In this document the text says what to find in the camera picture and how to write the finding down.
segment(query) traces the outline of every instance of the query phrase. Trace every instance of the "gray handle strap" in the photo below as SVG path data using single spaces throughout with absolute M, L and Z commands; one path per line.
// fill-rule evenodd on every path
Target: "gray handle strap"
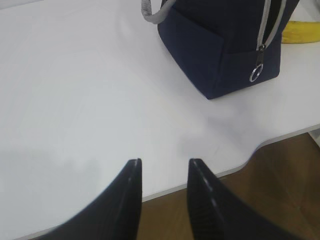
M 151 0 L 141 0 L 142 15 L 146 21 L 153 24 L 160 24 L 166 19 L 169 10 L 175 2 L 176 0 L 167 0 L 158 12 L 152 14 Z

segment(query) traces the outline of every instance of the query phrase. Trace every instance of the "wooden floor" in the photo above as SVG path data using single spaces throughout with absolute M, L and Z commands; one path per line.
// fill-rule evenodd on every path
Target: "wooden floor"
M 273 223 L 320 240 L 320 148 L 308 134 L 259 149 L 240 171 L 221 178 Z M 193 240 L 186 190 L 142 204 L 137 240 Z

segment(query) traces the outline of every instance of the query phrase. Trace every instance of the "white desk surface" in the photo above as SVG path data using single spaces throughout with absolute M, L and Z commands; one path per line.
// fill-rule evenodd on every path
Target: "white desk surface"
M 139 1 L 44 0 L 0 11 L 0 240 L 63 223 L 142 158 L 143 196 L 219 175 L 320 124 L 320 43 L 283 45 L 281 74 L 205 99 Z

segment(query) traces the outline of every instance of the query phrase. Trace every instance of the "yellow banana peel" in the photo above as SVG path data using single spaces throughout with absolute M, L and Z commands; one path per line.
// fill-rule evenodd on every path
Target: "yellow banana peel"
M 282 43 L 303 44 L 320 41 L 320 22 L 289 21 L 282 33 Z

